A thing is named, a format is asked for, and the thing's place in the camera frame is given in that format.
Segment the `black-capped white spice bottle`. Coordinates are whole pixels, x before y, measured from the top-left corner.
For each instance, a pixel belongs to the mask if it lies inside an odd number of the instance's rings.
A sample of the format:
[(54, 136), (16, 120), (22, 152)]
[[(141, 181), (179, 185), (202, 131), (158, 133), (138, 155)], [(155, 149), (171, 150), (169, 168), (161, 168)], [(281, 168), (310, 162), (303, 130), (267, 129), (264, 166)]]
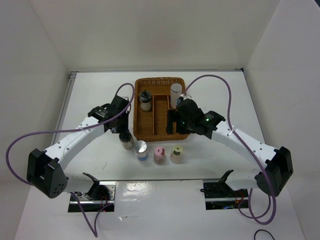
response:
[(140, 108), (143, 112), (149, 112), (152, 109), (152, 94), (147, 90), (139, 94)]

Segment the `silver-capped white spice bottle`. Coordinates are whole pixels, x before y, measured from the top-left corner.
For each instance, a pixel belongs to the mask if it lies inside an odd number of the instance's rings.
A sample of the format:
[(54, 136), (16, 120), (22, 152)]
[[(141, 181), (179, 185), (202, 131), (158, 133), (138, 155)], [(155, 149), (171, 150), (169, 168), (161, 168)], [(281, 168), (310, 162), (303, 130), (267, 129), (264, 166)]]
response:
[(173, 83), (170, 86), (170, 107), (176, 109), (177, 101), (182, 94), (182, 85), (179, 83)]

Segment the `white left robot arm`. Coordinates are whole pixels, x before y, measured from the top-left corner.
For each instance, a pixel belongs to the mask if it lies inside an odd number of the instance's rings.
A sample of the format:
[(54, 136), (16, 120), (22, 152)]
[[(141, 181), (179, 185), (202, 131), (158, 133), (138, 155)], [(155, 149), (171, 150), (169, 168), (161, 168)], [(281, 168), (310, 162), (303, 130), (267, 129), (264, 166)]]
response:
[(125, 134), (129, 131), (128, 97), (115, 95), (111, 103), (93, 108), (75, 132), (41, 151), (34, 149), (28, 156), (27, 181), (50, 199), (63, 192), (80, 192), (94, 200), (103, 189), (100, 181), (89, 173), (64, 173), (69, 163), (93, 140), (105, 132)]

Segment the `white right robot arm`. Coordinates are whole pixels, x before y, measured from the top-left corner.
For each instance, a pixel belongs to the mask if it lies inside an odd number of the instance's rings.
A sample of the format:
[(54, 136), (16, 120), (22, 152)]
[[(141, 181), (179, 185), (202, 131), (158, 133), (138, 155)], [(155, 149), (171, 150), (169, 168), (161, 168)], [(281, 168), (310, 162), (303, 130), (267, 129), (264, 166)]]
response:
[(228, 170), (219, 184), (219, 191), (225, 197), (240, 189), (260, 189), (271, 197), (277, 197), (294, 172), (291, 152), (286, 147), (277, 149), (254, 139), (229, 125), (219, 113), (212, 110), (204, 113), (190, 98), (182, 100), (176, 109), (168, 111), (168, 134), (173, 133), (173, 123), (176, 123), (179, 134), (205, 136), (257, 166), (243, 173)]

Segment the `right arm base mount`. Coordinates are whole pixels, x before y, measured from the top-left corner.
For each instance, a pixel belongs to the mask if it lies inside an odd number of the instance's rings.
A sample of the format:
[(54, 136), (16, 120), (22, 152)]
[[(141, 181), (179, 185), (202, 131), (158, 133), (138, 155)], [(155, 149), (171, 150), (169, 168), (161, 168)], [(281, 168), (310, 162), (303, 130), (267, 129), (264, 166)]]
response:
[(206, 210), (233, 210), (248, 208), (249, 192), (247, 189), (232, 190), (225, 182), (218, 179), (205, 179), (200, 192), (204, 195)]

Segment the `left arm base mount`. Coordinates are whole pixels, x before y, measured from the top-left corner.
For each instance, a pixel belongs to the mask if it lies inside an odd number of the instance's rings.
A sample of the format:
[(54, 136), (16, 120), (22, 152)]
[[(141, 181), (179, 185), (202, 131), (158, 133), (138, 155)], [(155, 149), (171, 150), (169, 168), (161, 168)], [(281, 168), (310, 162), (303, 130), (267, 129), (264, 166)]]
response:
[(114, 212), (116, 187), (117, 183), (115, 181), (101, 181), (97, 190), (94, 190), (92, 193), (74, 192), (75, 196), (70, 196), (67, 212), (81, 212), (76, 199), (78, 199), (86, 213), (97, 213), (100, 210), (103, 212)]

